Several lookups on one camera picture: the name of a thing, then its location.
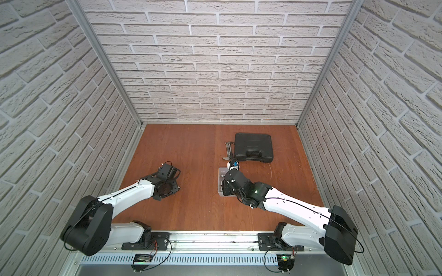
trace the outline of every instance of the black cable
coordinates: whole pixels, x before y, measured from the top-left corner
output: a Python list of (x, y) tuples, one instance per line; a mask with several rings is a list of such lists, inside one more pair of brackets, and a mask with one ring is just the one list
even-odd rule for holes
[(266, 199), (280, 199), (280, 200), (288, 201), (288, 202), (291, 202), (291, 203), (295, 203), (295, 204), (298, 204), (299, 206), (302, 206), (302, 207), (304, 207), (304, 208), (306, 208), (306, 209), (308, 209), (308, 210), (310, 210), (310, 211), (312, 211), (312, 212), (314, 212), (314, 213), (316, 213), (316, 214), (318, 214), (318, 215), (320, 215), (320, 216), (323, 216), (323, 217), (326, 218), (326, 219), (331, 220), (332, 222), (338, 224), (338, 225), (341, 226), (343, 229), (345, 229), (348, 233), (350, 233), (350, 235), (351, 235), (353, 238), (356, 239), (356, 241), (358, 242), (358, 244), (361, 246), (362, 251), (355, 251), (355, 253), (364, 253), (364, 252), (365, 252), (365, 248), (364, 248), (364, 246), (361, 244), (361, 242), (358, 240), (358, 238), (355, 237), (355, 236), (353, 235), (353, 233), (350, 232), (350, 230), (348, 230), (346, 227), (344, 227), (344, 226), (341, 225), (340, 223), (336, 222), (335, 220), (333, 220), (333, 219), (331, 219), (331, 218), (329, 218), (329, 217), (327, 217), (327, 216), (324, 216), (323, 214), (321, 214), (321, 213), (319, 213), (319, 212), (317, 212), (317, 211), (315, 211), (315, 210), (312, 210), (312, 209), (310, 209), (310, 208), (308, 208), (308, 207), (306, 207), (306, 206), (304, 206), (304, 205), (302, 205), (302, 204), (299, 204), (299, 203), (297, 203), (297, 202), (294, 202), (294, 201), (291, 201), (291, 200), (288, 200), (288, 199), (279, 198), (279, 197), (268, 197), (268, 198), (266, 198)]
[[(117, 194), (115, 194), (115, 195), (113, 195), (113, 197), (116, 197), (117, 195), (119, 195), (119, 194), (121, 194), (121, 193), (123, 193), (123, 192), (125, 192), (125, 191), (128, 191), (128, 190), (130, 190), (130, 189), (132, 189), (132, 188), (135, 188), (136, 186), (133, 186), (133, 187), (130, 187), (129, 189), (126, 189), (126, 190), (124, 190), (124, 191), (121, 191), (121, 192), (119, 192), (119, 193), (117, 193)], [(105, 198), (105, 199), (103, 199), (102, 201), (99, 201), (98, 200), (98, 202), (97, 203), (95, 203), (92, 207), (90, 207), (89, 208), (89, 210), (87, 210), (79, 219), (78, 219), (78, 221), (77, 222), (75, 222), (74, 223), (74, 225), (69, 229), (69, 233), (66, 233), (68, 230), (66, 229), (66, 232), (63, 234), (63, 238), (64, 238), (64, 241), (63, 241), (63, 246), (64, 246), (64, 248), (66, 249), (66, 250), (68, 250), (68, 251), (77, 251), (77, 249), (69, 249), (69, 248), (67, 248), (66, 247), (66, 241), (68, 240), (68, 237), (69, 237), (69, 235), (71, 234), (71, 232), (72, 232), (72, 230), (75, 228), (75, 226), (77, 226), (77, 224), (90, 212), (90, 211), (92, 211), (97, 205), (98, 205), (98, 203), (101, 203), (101, 202), (103, 202), (103, 201), (105, 201), (105, 200), (108, 200), (108, 199), (110, 199), (111, 197), (108, 197), (108, 198)]]
[(84, 213), (84, 215), (82, 215), (79, 219), (78, 219), (78, 221), (69, 229), (69, 233), (67, 233), (66, 234), (66, 232), (68, 231), (67, 229), (66, 229), (66, 232), (63, 234), (63, 237), (64, 237), (64, 243), (63, 243), (63, 246), (65, 247), (65, 249), (66, 250), (69, 250), (69, 251), (77, 251), (77, 249), (69, 249), (69, 248), (67, 248), (66, 247), (66, 240), (68, 239), (68, 236), (69, 236), (69, 234), (71, 234), (71, 232), (72, 232), (72, 230), (75, 228), (75, 226), (90, 212), (90, 211), (92, 211), (94, 208), (95, 208), (95, 206), (97, 206), (98, 205), (98, 203), (100, 203), (100, 201), (98, 201), (97, 203), (95, 203), (92, 207), (90, 207), (89, 208), (89, 210), (87, 210), (85, 213)]
[(172, 180), (177, 180), (178, 177), (179, 177), (180, 174), (181, 174), (181, 170), (180, 170), (180, 169), (176, 169), (176, 170), (178, 171), (178, 175), (177, 175), (177, 176), (174, 175), (174, 178), (172, 178)]
[(145, 268), (145, 269), (143, 269), (143, 270), (140, 270), (140, 272), (143, 272), (143, 271), (146, 271), (146, 270), (149, 270), (149, 269), (153, 269), (153, 268), (159, 266), (160, 264), (164, 263), (165, 261), (167, 261), (167, 259), (169, 258), (170, 254), (172, 253), (172, 243), (169, 241), (168, 238), (165, 238), (165, 239), (166, 239), (166, 240), (169, 242), (169, 244), (170, 244), (170, 252), (169, 252), (169, 255), (167, 255), (167, 257), (164, 259), (164, 261), (162, 261), (161, 263), (157, 264), (156, 266), (153, 266), (153, 267), (150, 267), (150, 268)]
[(267, 253), (268, 253), (270, 250), (272, 250), (272, 249), (278, 249), (278, 250), (279, 250), (278, 247), (271, 247), (271, 248), (269, 248), (269, 250), (267, 250), (267, 251), (264, 253), (264, 259), (263, 259), (263, 261), (264, 261), (264, 267), (265, 267), (268, 271), (270, 271), (270, 272), (273, 272), (273, 273), (282, 273), (281, 270), (280, 270), (280, 271), (273, 271), (273, 270), (270, 270), (270, 269), (266, 266), (266, 255), (267, 255)]

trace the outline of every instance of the wooden floor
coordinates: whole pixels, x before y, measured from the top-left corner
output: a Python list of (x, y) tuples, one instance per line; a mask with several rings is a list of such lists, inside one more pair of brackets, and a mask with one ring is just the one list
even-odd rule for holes
[(160, 163), (172, 161), (181, 170), (175, 195), (147, 199), (120, 213), (114, 223), (139, 220), (154, 230), (273, 231), (280, 221), (300, 225), (282, 215), (251, 209), (235, 197), (217, 192), (219, 167), (226, 167), (224, 142), (235, 133), (272, 137), (272, 163), (245, 161), (240, 170), (252, 182), (267, 183), (283, 193), (322, 205), (295, 126), (288, 125), (147, 125), (121, 188), (129, 186)]

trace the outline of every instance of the brick wallpaper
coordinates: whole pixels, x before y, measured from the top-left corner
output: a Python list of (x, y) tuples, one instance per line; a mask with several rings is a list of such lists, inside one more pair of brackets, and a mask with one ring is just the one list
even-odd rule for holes
[(295, 124), (350, 1), (83, 0), (148, 123)]
[(442, 1), (365, 0), (300, 126), (367, 275), (442, 272)]
[(58, 275), (135, 123), (64, 1), (0, 1), (0, 274)]

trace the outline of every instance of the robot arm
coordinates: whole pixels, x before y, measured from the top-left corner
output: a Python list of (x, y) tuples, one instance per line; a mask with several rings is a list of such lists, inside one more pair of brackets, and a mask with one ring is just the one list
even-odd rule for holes
[(98, 198), (82, 198), (60, 238), (87, 256), (108, 245), (149, 242), (150, 227), (147, 225), (140, 222), (111, 223), (112, 219), (141, 200), (150, 197), (161, 200), (178, 192), (177, 171), (177, 168), (165, 163), (157, 172), (117, 192)]
[(341, 263), (353, 263), (358, 229), (344, 209), (336, 205), (332, 210), (311, 205), (265, 183), (252, 183), (238, 170), (239, 163), (236, 160), (230, 161), (228, 168), (224, 180), (241, 203), (282, 214), (310, 228), (298, 230), (290, 224), (280, 223), (274, 237), (289, 246), (324, 249)]

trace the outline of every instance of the small plastic box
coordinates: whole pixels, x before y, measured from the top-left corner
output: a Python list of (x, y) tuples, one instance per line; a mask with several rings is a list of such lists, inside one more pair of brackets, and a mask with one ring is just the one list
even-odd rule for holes
[(268, 134), (235, 134), (235, 158), (238, 161), (255, 160), (263, 163), (273, 161), (272, 138)]

